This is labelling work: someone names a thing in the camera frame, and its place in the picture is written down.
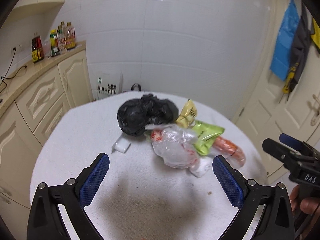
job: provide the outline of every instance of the electrical outlet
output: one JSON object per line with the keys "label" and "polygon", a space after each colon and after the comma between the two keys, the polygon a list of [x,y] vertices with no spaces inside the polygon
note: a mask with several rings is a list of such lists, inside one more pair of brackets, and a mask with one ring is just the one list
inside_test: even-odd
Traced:
{"label": "electrical outlet", "polygon": [[11,56],[13,57],[14,54],[14,48],[16,48],[16,54],[19,54],[20,52],[22,52],[24,50],[24,46],[23,44],[17,44],[14,47],[11,48]]}

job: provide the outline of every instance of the gray cloth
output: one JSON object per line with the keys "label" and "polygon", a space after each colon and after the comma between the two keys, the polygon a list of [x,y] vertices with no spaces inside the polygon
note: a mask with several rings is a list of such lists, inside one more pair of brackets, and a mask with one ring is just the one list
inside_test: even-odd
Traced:
{"label": "gray cloth", "polygon": [[306,7],[302,4],[301,18],[291,45],[290,66],[297,64],[296,73],[289,84],[290,92],[294,90],[299,82],[303,69],[307,62],[311,44],[310,30],[308,29],[308,18]]}

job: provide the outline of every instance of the countertop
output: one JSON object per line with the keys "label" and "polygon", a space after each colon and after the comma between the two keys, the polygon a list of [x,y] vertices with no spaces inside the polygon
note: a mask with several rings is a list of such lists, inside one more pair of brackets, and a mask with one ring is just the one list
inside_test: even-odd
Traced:
{"label": "countertop", "polygon": [[[6,89],[0,94],[0,98],[3,101],[0,103],[0,117],[8,109],[8,107],[14,102],[14,100],[28,87],[30,86],[37,78],[43,75],[45,72],[56,66],[61,61],[65,60],[68,57],[71,57],[78,52],[85,50],[86,44],[85,41],[80,41],[77,43],[76,48],[67,51],[63,55],[56,57],[45,58],[40,62],[33,63],[32,60],[28,61],[25,65],[26,69],[22,69],[11,80],[5,80],[8,84]],[[16,71],[10,74],[8,77],[12,77]],[[0,90],[4,88],[5,84],[3,83],[0,87]]]}

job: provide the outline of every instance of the table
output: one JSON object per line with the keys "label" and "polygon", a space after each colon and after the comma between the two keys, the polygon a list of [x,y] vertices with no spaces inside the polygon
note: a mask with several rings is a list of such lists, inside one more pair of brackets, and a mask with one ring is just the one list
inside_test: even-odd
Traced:
{"label": "table", "polygon": [[[100,153],[108,154],[110,169],[90,206],[84,208],[105,240],[196,240],[218,239],[229,225],[237,208],[232,207],[214,173],[196,178],[187,169],[164,165],[144,138],[130,138],[125,154],[110,154],[121,135],[116,114],[119,106],[145,92],[127,92],[70,110],[45,143],[33,171],[30,199],[40,182],[48,186],[76,178]],[[168,98],[179,110],[186,98],[154,93]],[[197,119],[225,127],[223,136],[239,145],[246,154],[240,169],[246,179],[267,183],[266,171],[252,142],[222,114],[195,102]],[[79,239],[60,206],[61,215],[72,239]],[[245,239],[257,225],[252,223]]]}

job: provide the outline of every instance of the blue gripper pad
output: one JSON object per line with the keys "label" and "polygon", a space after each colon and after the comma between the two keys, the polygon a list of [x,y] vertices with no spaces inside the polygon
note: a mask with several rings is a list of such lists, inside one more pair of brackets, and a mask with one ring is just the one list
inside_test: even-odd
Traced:
{"label": "blue gripper pad", "polygon": [[212,162],[213,172],[220,182],[224,192],[226,193],[231,205],[237,208],[242,208],[244,203],[244,196],[241,187],[233,178],[231,173],[222,163],[222,161],[216,156]]}
{"label": "blue gripper pad", "polygon": [[109,164],[109,157],[104,154],[80,188],[79,203],[82,208],[91,204],[103,178],[109,170]]}

